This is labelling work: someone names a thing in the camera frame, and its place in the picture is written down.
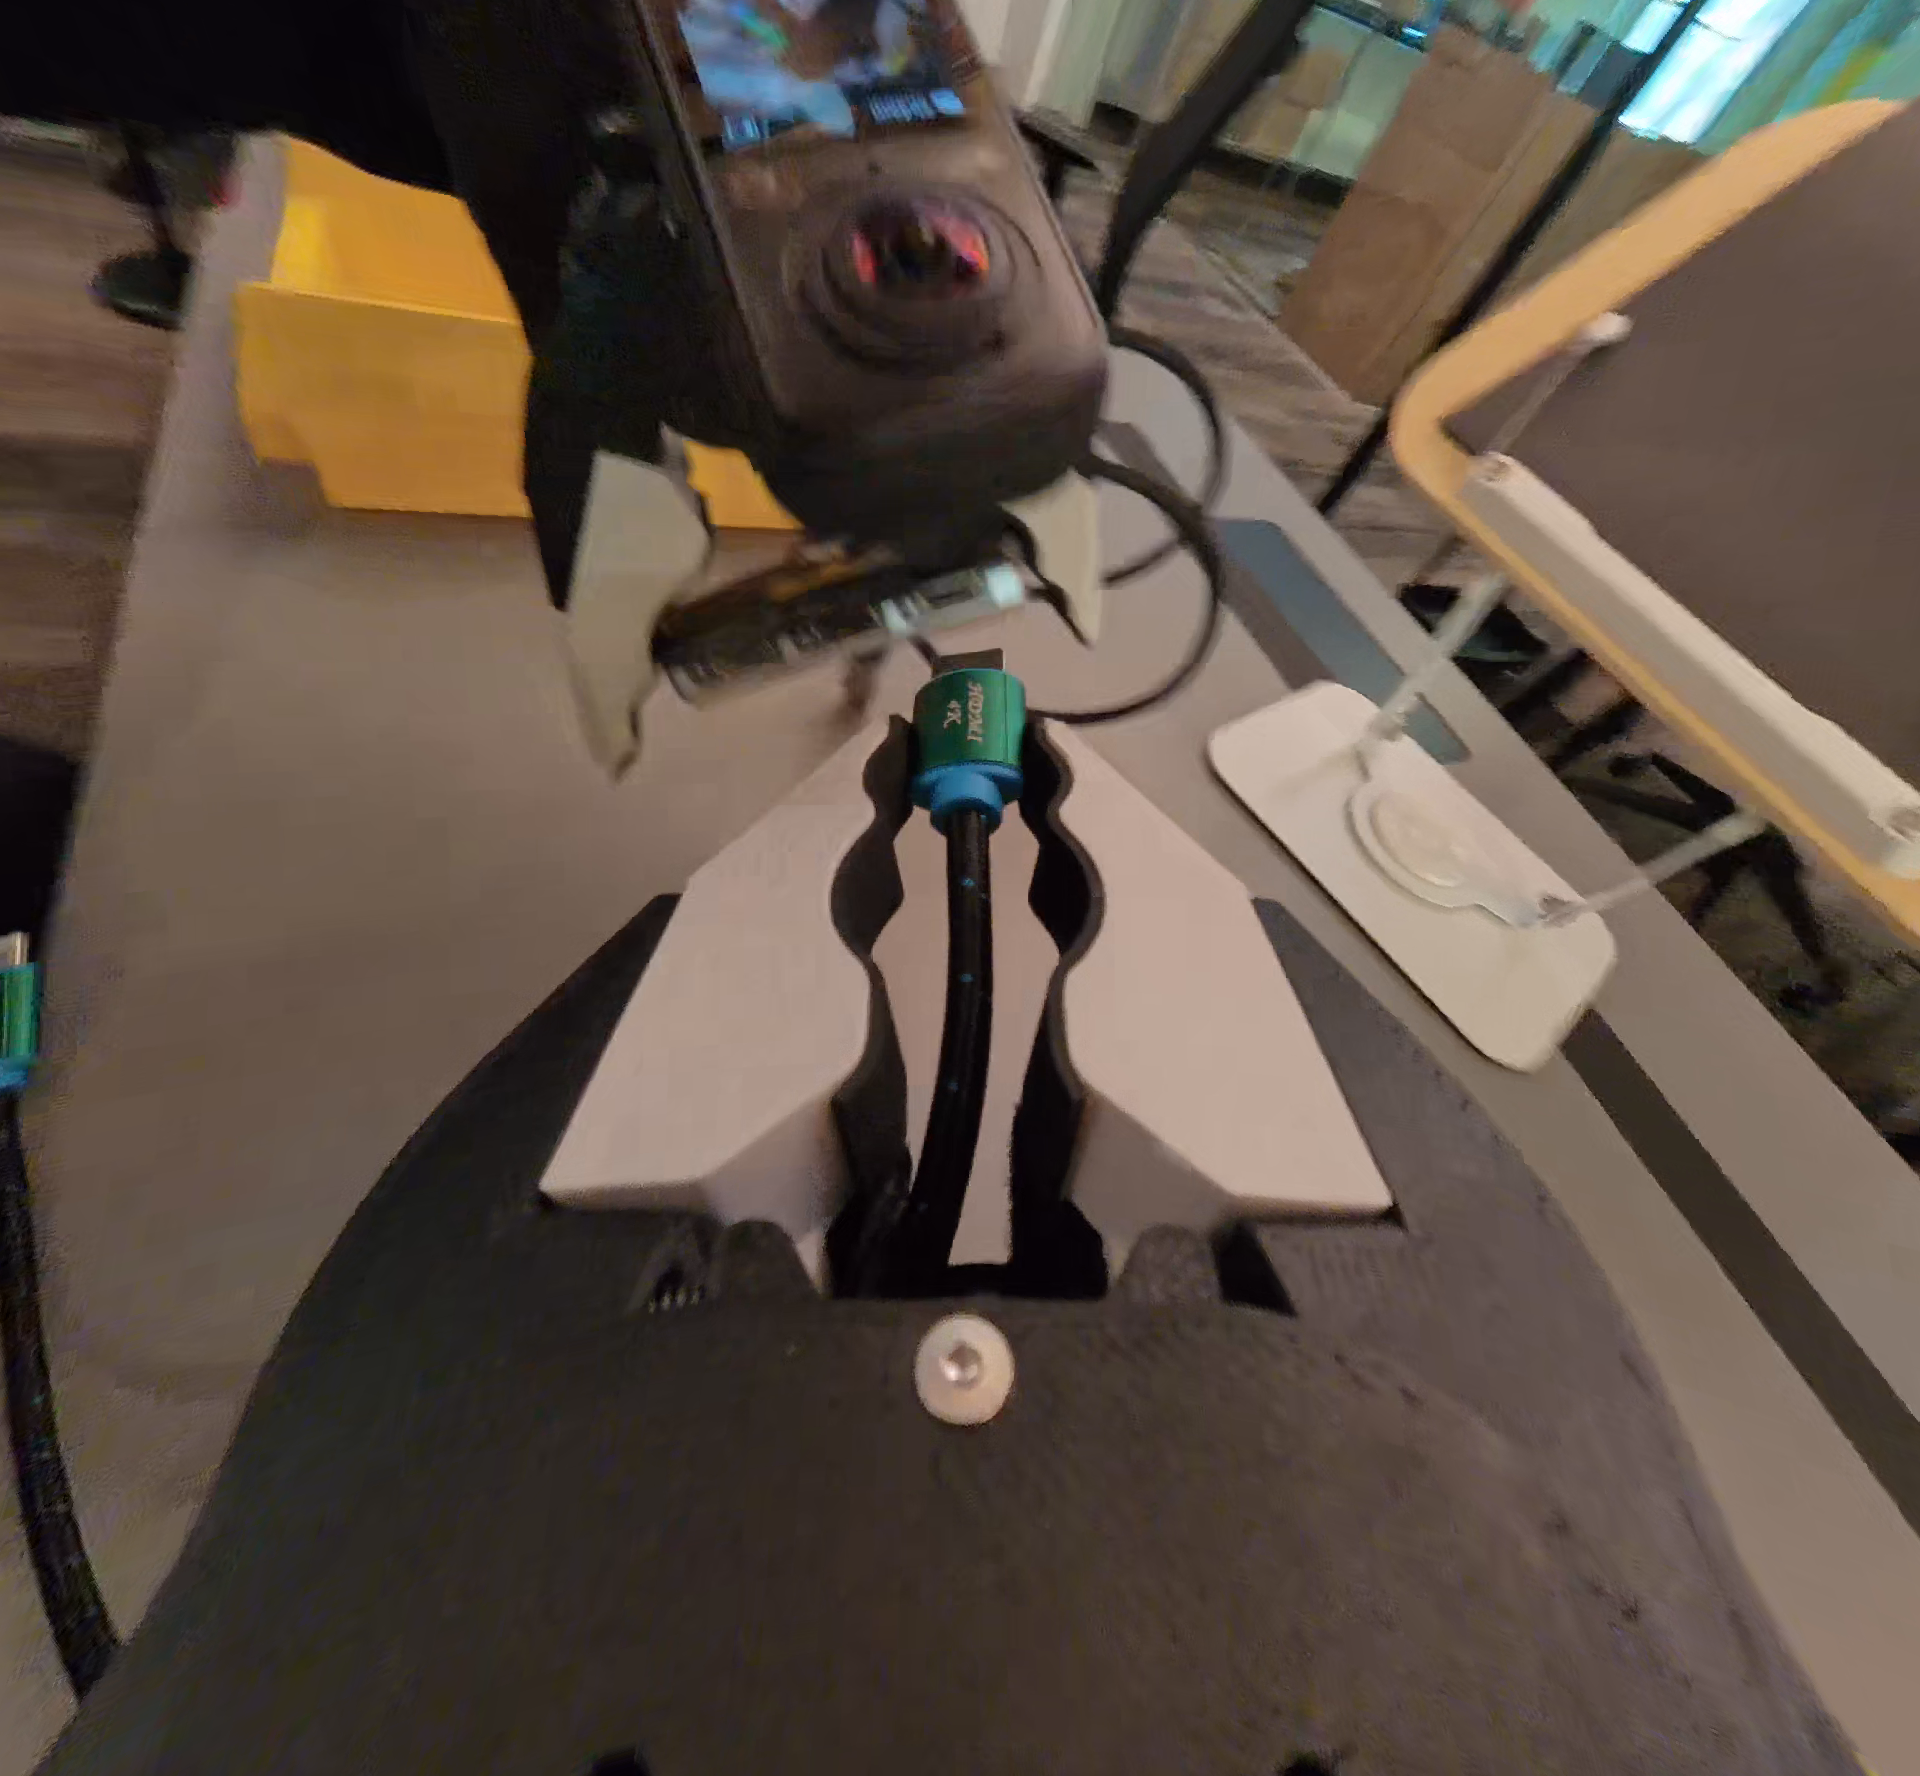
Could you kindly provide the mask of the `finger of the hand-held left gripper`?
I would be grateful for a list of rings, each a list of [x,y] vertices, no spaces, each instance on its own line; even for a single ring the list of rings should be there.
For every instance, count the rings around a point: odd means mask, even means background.
[[[1041,600],[1081,647],[1094,647],[1107,577],[1092,478],[1068,469],[1035,497],[1003,499],[1003,531],[1026,568],[1027,600]]]
[[[561,655],[588,755],[608,781],[623,781],[643,758],[660,616],[692,590],[707,557],[707,513],[680,467],[597,450]]]

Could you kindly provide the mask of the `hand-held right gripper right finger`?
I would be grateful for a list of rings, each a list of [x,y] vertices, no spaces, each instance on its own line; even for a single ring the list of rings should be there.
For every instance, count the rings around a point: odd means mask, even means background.
[[[1039,735],[1063,777],[1051,818],[1092,882],[1060,964],[1084,1102],[1063,1193],[1107,1267],[1151,1231],[1390,1211],[1253,892],[1087,737]]]

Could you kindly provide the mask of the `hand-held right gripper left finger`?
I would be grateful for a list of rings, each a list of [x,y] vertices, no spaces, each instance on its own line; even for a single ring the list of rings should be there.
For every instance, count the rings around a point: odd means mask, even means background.
[[[541,1169],[571,1211],[764,1222],[835,1276],[908,1178],[874,947],[905,904],[912,735],[865,719],[669,904]]]

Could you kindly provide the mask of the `yellow plastic bin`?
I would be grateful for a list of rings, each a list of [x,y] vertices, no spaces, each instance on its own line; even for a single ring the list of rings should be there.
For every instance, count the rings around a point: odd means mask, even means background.
[[[271,266],[232,289],[254,459],[307,467],[345,513],[526,519],[530,344],[466,203],[275,149]]]

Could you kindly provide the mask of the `black floor stand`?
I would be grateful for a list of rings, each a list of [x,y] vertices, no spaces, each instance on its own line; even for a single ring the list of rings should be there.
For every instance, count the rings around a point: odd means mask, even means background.
[[[1290,65],[1318,3],[1319,0],[1253,0],[1239,27],[1212,51],[1204,69],[1189,82],[1177,102],[1141,131],[1092,271],[1092,298],[1104,320],[1118,320],[1129,271],[1152,219],[1253,93]]]

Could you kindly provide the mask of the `brown cabinet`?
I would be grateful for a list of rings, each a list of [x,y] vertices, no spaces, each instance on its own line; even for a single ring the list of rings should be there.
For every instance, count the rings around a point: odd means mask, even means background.
[[[1593,130],[1596,108],[1528,59],[1441,27],[1290,283],[1284,334],[1332,388],[1386,403]]]

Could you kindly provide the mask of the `wood-rimmed dark panel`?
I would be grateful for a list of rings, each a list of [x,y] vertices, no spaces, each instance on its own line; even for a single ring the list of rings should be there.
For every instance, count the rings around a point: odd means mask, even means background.
[[[1782,796],[1913,869],[1913,102],[1745,139],[1405,388],[1390,453]]]

